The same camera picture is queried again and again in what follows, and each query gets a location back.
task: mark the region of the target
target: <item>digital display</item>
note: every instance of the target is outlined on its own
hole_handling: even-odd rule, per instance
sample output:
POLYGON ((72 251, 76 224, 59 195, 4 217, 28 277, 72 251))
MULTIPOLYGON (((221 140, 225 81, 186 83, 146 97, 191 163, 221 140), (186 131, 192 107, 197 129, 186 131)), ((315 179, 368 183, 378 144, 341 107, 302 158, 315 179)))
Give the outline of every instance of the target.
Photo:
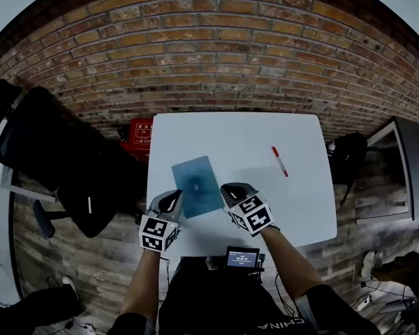
POLYGON ((257 253, 230 251, 228 253, 227 266, 254 268, 256 267, 257 256, 257 253))

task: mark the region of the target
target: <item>person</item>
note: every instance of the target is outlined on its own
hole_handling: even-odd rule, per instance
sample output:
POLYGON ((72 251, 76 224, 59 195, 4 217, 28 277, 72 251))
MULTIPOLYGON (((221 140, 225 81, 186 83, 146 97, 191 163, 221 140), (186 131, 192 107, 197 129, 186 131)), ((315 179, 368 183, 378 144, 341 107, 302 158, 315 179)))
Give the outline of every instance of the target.
POLYGON ((419 296, 419 253, 409 252, 384 265, 379 266, 379 263, 380 256, 374 251, 368 252, 363 260, 362 277, 372 276, 378 281, 406 285, 415 296, 419 296))
POLYGON ((69 320, 82 312, 73 281, 63 286, 32 292, 15 305, 0 308, 0 334, 31 335, 36 327, 69 320))
MULTIPOLYGON (((210 271, 204 259, 182 267, 182 258, 159 311, 165 334, 348 334, 377 335, 328 286, 315 268, 273 225, 260 231, 282 283, 298 309, 284 315, 257 278, 210 271)), ((155 334, 159 307, 160 253, 145 249, 108 335, 155 334)))

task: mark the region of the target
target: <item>blue towel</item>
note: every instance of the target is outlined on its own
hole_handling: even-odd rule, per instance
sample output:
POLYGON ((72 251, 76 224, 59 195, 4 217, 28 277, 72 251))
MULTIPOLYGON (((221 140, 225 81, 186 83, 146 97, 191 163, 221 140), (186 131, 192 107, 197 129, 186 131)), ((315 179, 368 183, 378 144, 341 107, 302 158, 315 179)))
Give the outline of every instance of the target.
POLYGON ((224 206, 216 177, 207 156, 172 166, 175 184, 183 190, 183 212, 196 217, 224 206))

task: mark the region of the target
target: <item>shoe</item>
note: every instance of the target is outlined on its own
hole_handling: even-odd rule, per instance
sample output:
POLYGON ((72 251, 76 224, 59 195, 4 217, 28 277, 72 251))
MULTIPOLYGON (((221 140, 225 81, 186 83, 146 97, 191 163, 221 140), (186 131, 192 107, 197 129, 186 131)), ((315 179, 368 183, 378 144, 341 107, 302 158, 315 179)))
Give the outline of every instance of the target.
POLYGON ((80 302, 78 292, 76 291, 75 284, 73 283, 71 278, 69 278, 67 276, 62 277, 62 284, 71 286, 72 289, 75 291, 75 294, 76 294, 76 297, 78 298, 78 301, 80 302))
POLYGON ((362 278, 369 278, 371 276, 371 270, 376 265, 376 252, 370 251, 366 254, 363 260, 363 268, 360 272, 362 278))

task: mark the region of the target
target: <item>wood plank floor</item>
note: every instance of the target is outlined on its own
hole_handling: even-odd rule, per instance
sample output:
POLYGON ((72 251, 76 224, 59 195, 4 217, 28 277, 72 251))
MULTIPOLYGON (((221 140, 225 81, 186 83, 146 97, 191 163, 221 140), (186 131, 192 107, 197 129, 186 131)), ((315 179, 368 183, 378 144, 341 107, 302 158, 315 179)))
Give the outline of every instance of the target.
MULTIPOLYGON (((20 182, 37 190, 38 186, 26 177, 20 182)), ((388 180, 374 177, 371 184, 382 188, 388 180)), ((360 287, 359 271, 362 259, 369 250, 383 253, 385 261, 410 250, 419 251, 419 220, 397 221, 377 225, 355 224, 356 190, 362 190, 365 182, 358 180, 343 207, 339 206, 346 187, 335 186, 337 202, 337 237, 329 241, 301 247, 300 251, 319 270, 323 279, 330 284, 349 304, 368 290, 360 287)), ((71 277, 82 298, 85 312, 78 318, 80 322, 94 324, 98 332, 107 332, 115 321, 121 302, 142 249, 138 243, 138 226, 133 218, 118 215, 99 236, 88 239, 79 232, 69 219, 54 221, 56 235, 52 239, 43 237, 32 212, 32 200, 17 196, 15 202, 15 252, 17 269, 24 295, 46 288, 47 277, 59 281, 62 276, 71 277)), ((49 210, 61 209, 58 204, 46 204, 49 210)), ((178 259, 172 259, 170 274, 177 266, 178 259)), ((282 308, 274 286, 276 269, 267 260, 262 275, 263 286, 272 294, 275 302, 282 308)), ((368 283, 377 286, 377 282, 368 283)), ((280 291, 284 289, 279 282, 280 291)), ((161 263, 160 301, 168 289, 166 263, 161 263)), ((401 294, 402 286, 395 283, 382 283, 381 289, 401 294)), ((378 310, 384 302, 399 299, 377 290, 373 293, 374 304, 366 307, 361 314, 375 322, 382 333, 391 334, 395 314, 379 315, 378 310)), ((64 327, 65 322, 50 327, 40 327, 38 334, 51 334, 64 327)), ((65 334, 85 334, 85 330, 75 325, 65 334)))

